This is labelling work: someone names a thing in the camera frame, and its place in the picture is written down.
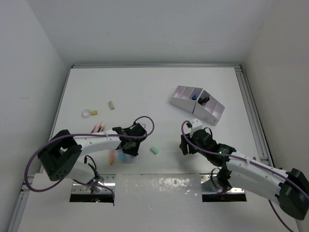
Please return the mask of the small black scissors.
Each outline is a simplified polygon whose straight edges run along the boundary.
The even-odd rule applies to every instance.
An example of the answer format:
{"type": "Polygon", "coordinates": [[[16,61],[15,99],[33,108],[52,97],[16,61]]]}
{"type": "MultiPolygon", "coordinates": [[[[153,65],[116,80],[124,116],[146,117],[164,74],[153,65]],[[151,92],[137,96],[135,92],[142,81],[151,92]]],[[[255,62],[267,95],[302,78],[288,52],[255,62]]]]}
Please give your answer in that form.
{"type": "Polygon", "coordinates": [[[210,100],[210,97],[199,98],[198,101],[197,101],[197,103],[203,106],[203,105],[206,104],[209,100],[210,100]]]}

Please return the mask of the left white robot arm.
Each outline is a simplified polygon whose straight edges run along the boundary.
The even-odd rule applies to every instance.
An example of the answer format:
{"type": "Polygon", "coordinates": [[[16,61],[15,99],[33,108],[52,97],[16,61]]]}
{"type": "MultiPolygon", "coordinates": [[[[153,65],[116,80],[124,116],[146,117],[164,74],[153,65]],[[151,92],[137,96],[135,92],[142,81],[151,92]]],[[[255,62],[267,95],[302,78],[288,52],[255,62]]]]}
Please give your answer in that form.
{"type": "Polygon", "coordinates": [[[93,165],[78,161],[80,156],[119,149],[125,154],[137,156],[140,143],[145,140],[146,134],[147,131],[140,123],[124,129],[114,127],[97,132],[94,136],[68,137],[70,132],[62,130],[54,137],[57,141],[38,154],[38,159],[51,181],[70,178],[83,184],[91,184],[100,176],[93,165]]]}

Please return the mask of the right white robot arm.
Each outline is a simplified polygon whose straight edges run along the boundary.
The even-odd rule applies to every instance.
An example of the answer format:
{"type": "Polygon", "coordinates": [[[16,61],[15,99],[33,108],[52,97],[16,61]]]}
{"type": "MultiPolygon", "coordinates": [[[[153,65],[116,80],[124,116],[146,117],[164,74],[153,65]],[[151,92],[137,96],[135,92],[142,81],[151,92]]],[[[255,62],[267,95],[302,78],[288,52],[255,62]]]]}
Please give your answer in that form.
{"type": "Polygon", "coordinates": [[[184,155],[199,153],[218,167],[216,178],[223,189],[242,188],[274,202],[294,219],[305,219],[309,211],[309,181],[300,170],[264,165],[231,146],[217,143],[203,129],[183,133],[180,149],[184,155]]]}

